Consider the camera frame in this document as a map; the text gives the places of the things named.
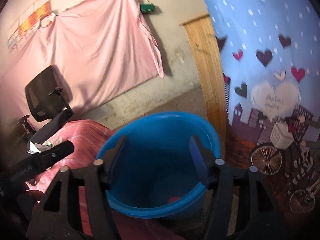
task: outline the paper on wall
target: paper on wall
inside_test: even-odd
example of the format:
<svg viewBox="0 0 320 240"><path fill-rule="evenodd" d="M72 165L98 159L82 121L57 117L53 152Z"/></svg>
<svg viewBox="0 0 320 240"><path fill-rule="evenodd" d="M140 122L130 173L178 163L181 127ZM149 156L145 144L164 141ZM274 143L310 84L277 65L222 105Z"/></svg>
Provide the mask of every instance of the paper on wall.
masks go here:
<svg viewBox="0 0 320 240"><path fill-rule="evenodd" d="M50 0L37 0L35 1L35 10L37 10L38 8L40 8L42 5L44 5L47 1Z"/></svg>
<svg viewBox="0 0 320 240"><path fill-rule="evenodd" d="M28 17L33 13L33 4L21 14L19 18L19 23L22 24Z"/></svg>
<svg viewBox="0 0 320 240"><path fill-rule="evenodd" d="M12 34L18 29L19 25L18 25L18 21L15 21L12 26L9 28L8 33L7 33L7 37L8 39L10 39L10 37L12 36Z"/></svg>
<svg viewBox="0 0 320 240"><path fill-rule="evenodd" d="M10 51L20 41L19 30L17 29L8 39L7 45Z"/></svg>

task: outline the blue curtain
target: blue curtain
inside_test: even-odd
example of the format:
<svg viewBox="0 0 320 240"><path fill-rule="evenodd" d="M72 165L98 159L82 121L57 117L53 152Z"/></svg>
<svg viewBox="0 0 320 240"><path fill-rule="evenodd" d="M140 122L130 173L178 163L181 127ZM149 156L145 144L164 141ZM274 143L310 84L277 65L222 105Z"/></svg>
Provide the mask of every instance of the blue curtain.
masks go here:
<svg viewBox="0 0 320 240"><path fill-rule="evenodd" d="M227 161L273 179L284 212L311 211L314 198L303 209L293 199L320 172L317 12L309 0L204 1L225 75Z"/></svg>

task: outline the plastic bucket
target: plastic bucket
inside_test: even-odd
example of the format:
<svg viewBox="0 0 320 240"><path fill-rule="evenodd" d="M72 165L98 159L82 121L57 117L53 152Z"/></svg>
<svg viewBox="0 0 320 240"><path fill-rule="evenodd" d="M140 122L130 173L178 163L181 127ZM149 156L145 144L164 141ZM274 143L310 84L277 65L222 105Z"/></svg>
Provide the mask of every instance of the plastic bucket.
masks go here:
<svg viewBox="0 0 320 240"><path fill-rule="evenodd" d="M220 158L219 137L209 122L184 112L143 117L109 138L96 158L102 158L122 135L129 143L118 176L106 191L111 208L145 219L183 219L200 210L206 188L197 178L189 140L197 135Z"/></svg>

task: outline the wooden door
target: wooden door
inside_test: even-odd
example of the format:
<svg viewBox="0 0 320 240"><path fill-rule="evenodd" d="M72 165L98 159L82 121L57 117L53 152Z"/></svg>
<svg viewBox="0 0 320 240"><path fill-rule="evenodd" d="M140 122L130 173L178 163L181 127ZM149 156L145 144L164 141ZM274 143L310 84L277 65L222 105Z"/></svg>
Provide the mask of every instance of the wooden door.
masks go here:
<svg viewBox="0 0 320 240"><path fill-rule="evenodd" d="M182 24L198 68L209 122L220 137L222 157L226 134L226 100L220 53L210 16L204 15Z"/></svg>

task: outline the pink fabric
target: pink fabric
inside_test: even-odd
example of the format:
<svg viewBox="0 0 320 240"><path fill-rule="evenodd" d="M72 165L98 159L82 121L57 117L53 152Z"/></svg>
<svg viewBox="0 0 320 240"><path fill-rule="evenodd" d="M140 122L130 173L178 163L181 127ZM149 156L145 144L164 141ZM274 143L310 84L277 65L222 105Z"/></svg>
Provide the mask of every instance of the pink fabric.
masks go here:
<svg viewBox="0 0 320 240"><path fill-rule="evenodd" d="M9 70L0 78L0 113L11 120L30 114L24 88L49 65L56 66L59 85L76 114L157 74L164 77L138 0L84 0L20 42L10 57ZM29 120L35 128L47 122Z"/></svg>
<svg viewBox="0 0 320 240"><path fill-rule="evenodd" d="M49 140L56 141L59 138L73 142L75 150L68 157L57 162L51 169L40 174L36 186L29 185L30 189L45 192L59 171L60 167L68 165L71 169L86 167L94 159L98 150L105 141L113 135L113 131L93 120L80 120L66 123ZM79 188L80 214L83 231L92 235L89 216L86 208L84 187ZM157 220L145 220L127 217L119 212L112 211L112 216L119 234L123 240L183 240Z"/></svg>

